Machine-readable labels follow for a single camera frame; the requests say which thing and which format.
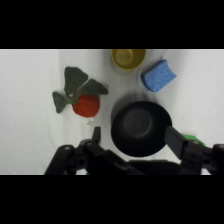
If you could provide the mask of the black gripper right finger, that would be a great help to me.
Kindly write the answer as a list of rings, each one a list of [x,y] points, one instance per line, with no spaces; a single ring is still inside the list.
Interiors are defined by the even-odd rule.
[[[181,159],[188,140],[181,135],[175,128],[168,126],[165,131],[165,143],[178,159]]]

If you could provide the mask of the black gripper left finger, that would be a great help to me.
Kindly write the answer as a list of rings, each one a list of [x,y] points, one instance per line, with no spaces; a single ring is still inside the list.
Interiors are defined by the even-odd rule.
[[[101,141],[101,128],[99,126],[95,127],[92,134],[92,142],[99,144]]]

